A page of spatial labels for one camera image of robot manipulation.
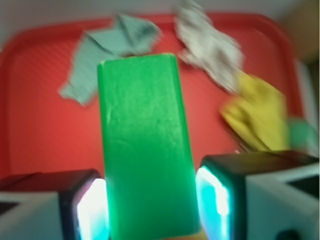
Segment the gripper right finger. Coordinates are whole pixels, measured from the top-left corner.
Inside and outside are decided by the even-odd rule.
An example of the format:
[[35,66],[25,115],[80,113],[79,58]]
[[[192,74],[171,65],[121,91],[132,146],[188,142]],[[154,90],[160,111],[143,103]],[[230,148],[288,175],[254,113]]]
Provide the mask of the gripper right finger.
[[207,155],[196,172],[210,240],[317,240],[320,161],[297,151]]

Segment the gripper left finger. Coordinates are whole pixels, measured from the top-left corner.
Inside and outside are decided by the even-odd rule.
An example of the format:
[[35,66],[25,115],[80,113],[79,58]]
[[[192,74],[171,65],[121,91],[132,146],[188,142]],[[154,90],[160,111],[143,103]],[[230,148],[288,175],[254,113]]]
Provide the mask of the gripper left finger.
[[0,238],[110,239],[106,181],[94,169],[2,178]]

